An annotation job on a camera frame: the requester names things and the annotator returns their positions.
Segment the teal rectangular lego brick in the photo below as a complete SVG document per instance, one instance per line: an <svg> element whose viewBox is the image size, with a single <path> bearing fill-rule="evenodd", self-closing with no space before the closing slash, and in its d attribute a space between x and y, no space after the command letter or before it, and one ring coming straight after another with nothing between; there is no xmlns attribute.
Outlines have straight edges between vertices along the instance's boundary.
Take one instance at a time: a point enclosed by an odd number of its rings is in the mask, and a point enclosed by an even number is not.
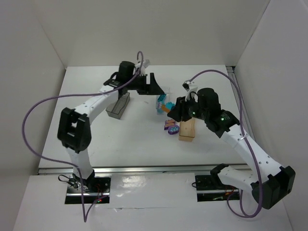
<svg viewBox="0 0 308 231"><path fill-rule="evenodd" d="M163 102L163 101L165 100L166 96L167 96L166 94L160 95L160 96L157 98L157 101Z"/></svg>

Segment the brown lego brick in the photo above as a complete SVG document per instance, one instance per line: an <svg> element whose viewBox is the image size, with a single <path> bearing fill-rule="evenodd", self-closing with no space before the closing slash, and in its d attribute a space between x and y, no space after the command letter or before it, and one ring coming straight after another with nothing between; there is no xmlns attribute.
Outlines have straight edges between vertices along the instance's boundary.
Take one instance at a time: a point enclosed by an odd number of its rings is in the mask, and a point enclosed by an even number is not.
<svg viewBox="0 0 308 231"><path fill-rule="evenodd" d="M161 105L161 110L166 112L166 113L170 112L170 109L168 109L165 104Z"/></svg>

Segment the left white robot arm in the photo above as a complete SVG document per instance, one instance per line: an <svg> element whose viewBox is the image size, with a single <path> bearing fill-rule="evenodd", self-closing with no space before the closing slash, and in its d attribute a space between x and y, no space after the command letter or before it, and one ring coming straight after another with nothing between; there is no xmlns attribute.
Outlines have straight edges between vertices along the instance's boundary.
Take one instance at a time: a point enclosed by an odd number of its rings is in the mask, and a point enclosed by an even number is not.
<svg viewBox="0 0 308 231"><path fill-rule="evenodd" d="M117 102L129 90L139 95L161 95L164 91L157 84L154 74L146 74L149 60L134 64L122 61L118 71L106 80L97 96L83 104L61 111L57 138L66 148L73 167L73 178L89 190L96 183L94 169L90 164L88 146L91 142L90 126L108 106Z"/></svg>

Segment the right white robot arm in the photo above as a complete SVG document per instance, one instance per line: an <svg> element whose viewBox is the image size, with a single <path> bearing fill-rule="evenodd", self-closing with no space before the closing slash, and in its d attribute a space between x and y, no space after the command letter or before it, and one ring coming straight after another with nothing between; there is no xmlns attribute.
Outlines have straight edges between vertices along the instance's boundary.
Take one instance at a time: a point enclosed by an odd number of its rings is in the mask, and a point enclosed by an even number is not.
<svg viewBox="0 0 308 231"><path fill-rule="evenodd" d="M264 209L272 208L291 192L294 169L271 158L241 127L236 116L221 108L218 94L213 89L188 91L185 97L177 98L167 115L177 122L192 118L204 121L206 127L229 144L252 170L252 174L247 174L220 164L211 170L211 176L218 184L250 192Z"/></svg>

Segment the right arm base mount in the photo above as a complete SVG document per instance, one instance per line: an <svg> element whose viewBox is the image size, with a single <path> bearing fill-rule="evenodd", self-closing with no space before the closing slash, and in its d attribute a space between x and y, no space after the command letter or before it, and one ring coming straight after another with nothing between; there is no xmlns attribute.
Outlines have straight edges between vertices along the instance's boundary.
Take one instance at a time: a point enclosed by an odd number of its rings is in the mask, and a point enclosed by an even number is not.
<svg viewBox="0 0 308 231"><path fill-rule="evenodd" d="M198 202L239 200L239 190L230 185L214 183L210 175L195 175L192 187L196 189Z"/></svg>

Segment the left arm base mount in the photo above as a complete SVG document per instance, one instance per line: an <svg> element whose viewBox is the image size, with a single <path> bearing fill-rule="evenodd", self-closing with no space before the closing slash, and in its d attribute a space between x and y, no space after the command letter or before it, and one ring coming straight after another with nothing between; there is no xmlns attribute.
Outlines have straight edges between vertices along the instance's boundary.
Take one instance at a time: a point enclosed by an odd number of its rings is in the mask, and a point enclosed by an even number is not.
<svg viewBox="0 0 308 231"><path fill-rule="evenodd" d="M77 205L81 204L81 185L73 177L66 175L59 175L60 182L67 183L67 190L65 196L65 204ZM97 204L110 203L110 177L95 178L94 185L84 186L84 204L92 204L95 200Z"/></svg>

